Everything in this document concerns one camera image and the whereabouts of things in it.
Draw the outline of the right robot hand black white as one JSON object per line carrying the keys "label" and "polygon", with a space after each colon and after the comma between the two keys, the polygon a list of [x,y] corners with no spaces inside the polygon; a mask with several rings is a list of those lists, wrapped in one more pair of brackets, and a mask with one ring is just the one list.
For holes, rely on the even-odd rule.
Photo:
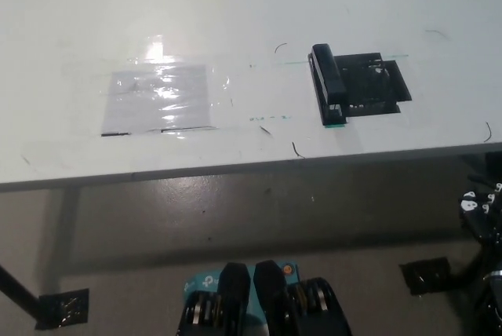
{"label": "right robot hand black white", "polygon": [[486,192],[476,186],[459,199],[460,220],[463,226],[481,244],[501,245],[501,183],[484,177],[470,175],[468,180],[480,184]]}

